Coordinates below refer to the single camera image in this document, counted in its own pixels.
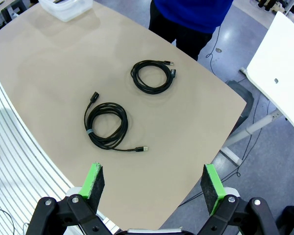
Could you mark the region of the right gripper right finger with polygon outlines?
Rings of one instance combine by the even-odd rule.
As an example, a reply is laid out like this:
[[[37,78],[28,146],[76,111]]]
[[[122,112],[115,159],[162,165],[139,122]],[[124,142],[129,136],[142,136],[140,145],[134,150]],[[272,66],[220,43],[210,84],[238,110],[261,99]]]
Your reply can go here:
[[[200,235],[221,235],[227,226],[238,227],[243,235],[279,234],[266,200],[254,197],[244,201],[226,191],[213,164],[204,165],[200,186],[210,214]]]

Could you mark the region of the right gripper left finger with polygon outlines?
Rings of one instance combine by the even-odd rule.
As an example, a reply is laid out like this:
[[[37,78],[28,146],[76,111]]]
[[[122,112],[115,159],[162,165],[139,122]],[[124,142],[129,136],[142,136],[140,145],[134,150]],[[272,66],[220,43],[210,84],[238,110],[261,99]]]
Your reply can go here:
[[[86,235],[104,235],[105,224],[96,215],[103,189],[103,167],[94,163],[78,193],[38,201],[26,234],[63,235],[68,227],[80,226]]]

